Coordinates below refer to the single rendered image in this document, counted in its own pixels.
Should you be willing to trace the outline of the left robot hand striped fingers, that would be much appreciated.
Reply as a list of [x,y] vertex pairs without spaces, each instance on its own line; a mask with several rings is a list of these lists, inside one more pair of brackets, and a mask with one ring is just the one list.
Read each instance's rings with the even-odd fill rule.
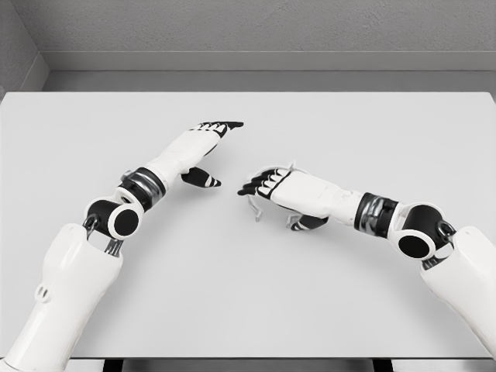
[[183,132],[158,160],[158,171],[168,190],[178,175],[186,183],[200,188],[216,188],[222,183],[196,164],[210,153],[227,132],[243,126],[243,122],[207,122]]

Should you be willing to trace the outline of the right robot hand striped fingers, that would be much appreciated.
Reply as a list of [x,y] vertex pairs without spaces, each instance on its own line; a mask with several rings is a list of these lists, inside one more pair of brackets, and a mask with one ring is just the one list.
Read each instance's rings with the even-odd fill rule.
[[288,224],[293,231],[317,229],[331,215],[332,200],[342,190],[328,181],[293,168],[272,167],[261,171],[237,191],[238,195],[259,195],[276,205],[297,212]]

